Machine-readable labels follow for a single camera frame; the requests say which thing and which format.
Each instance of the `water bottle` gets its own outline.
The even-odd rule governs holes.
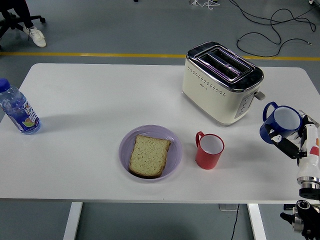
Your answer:
[[[26,97],[6,78],[0,78],[0,106],[21,133],[33,134],[41,122]]]

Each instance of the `blue and white mug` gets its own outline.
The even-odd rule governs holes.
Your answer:
[[[267,117],[269,107],[274,107],[272,113]],[[272,129],[286,138],[297,132],[302,124],[300,114],[290,106],[278,106],[274,101],[269,102],[262,113],[263,124],[260,127],[260,136],[268,144],[272,144],[265,125],[269,124]]]

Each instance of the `mug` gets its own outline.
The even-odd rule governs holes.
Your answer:
[[[273,112],[267,117],[268,108],[274,107]],[[274,101],[269,102],[262,113],[263,124],[260,127],[260,136],[268,144],[273,144],[265,125],[269,124],[274,131],[286,138],[297,132],[302,124],[300,114],[290,106],[278,106]]]
[[[197,151],[195,161],[203,169],[213,169],[225,149],[224,141],[215,134],[199,131],[195,136]]]

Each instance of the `toaster vent holes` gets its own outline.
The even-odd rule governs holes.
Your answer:
[[[222,95],[223,97],[226,96],[226,94],[224,92],[222,92],[221,90],[217,89],[215,86],[213,86],[209,81],[205,80],[203,77],[200,76],[200,74],[198,74],[197,72],[195,72],[191,67],[188,66],[188,70],[195,75],[196,77],[198,77],[198,79],[201,80],[201,82],[203,82],[204,84],[206,84],[209,88],[215,90],[217,93],[219,93],[220,95]]]

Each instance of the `white sneaker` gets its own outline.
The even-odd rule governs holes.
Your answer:
[[[38,47],[44,48],[47,45],[46,40],[45,40],[45,36],[35,26],[30,27],[30,28],[26,28],[26,26],[24,26],[23,31],[28,35],[28,37],[32,38],[33,42]]]

